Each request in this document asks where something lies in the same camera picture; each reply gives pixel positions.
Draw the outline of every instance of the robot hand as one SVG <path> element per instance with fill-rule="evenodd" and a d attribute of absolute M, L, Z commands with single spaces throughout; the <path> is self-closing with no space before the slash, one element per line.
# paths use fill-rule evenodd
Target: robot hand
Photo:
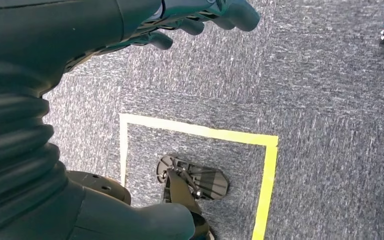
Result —
<path fill-rule="evenodd" d="M 182 29 L 195 36 L 203 32 L 203 22 L 207 21 L 214 22 L 224 30 L 236 27 L 250 32 L 257 27 L 260 16 L 246 0 L 163 0 L 159 9 L 138 27 L 131 38 L 108 46 L 98 55 L 130 45 L 152 44 L 161 50 L 167 50 L 172 46 L 173 40 L 158 29 Z"/>

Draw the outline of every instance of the yellow tape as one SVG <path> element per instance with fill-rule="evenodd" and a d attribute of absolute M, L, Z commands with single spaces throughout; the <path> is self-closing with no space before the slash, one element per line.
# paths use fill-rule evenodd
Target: yellow tape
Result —
<path fill-rule="evenodd" d="M 272 199 L 273 185 L 275 183 L 277 159 L 278 148 L 275 146 L 267 146 L 265 148 L 264 169 L 262 172 L 262 183 L 259 193 L 257 213 L 255 216 L 254 230 L 252 232 L 252 240 L 262 240 L 266 233 L 270 200 Z"/>
<path fill-rule="evenodd" d="M 278 136 L 247 133 L 240 131 L 229 131 L 223 129 L 213 129 L 205 126 L 193 125 L 184 122 L 121 113 L 120 175 L 121 184 L 123 186 L 126 182 L 126 164 L 128 154 L 128 124 L 141 125 L 148 128 L 176 131 L 184 134 L 220 139 L 243 144 L 266 146 L 262 183 L 255 217 L 255 226 L 252 233 L 252 240 L 262 240 L 264 238 L 276 173 L 276 159 L 278 152 L 277 146 L 279 141 Z"/>

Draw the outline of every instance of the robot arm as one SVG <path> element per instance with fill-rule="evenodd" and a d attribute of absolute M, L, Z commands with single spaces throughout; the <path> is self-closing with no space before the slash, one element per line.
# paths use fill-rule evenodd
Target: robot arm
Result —
<path fill-rule="evenodd" d="M 42 95 L 93 55 L 130 45 L 168 49 L 158 29 L 199 34 L 202 22 L 251 31 L 244 0 L 0 0 L 0 240 L 189 239 L 179 203 L 131 208 L 71 180 Z"/>

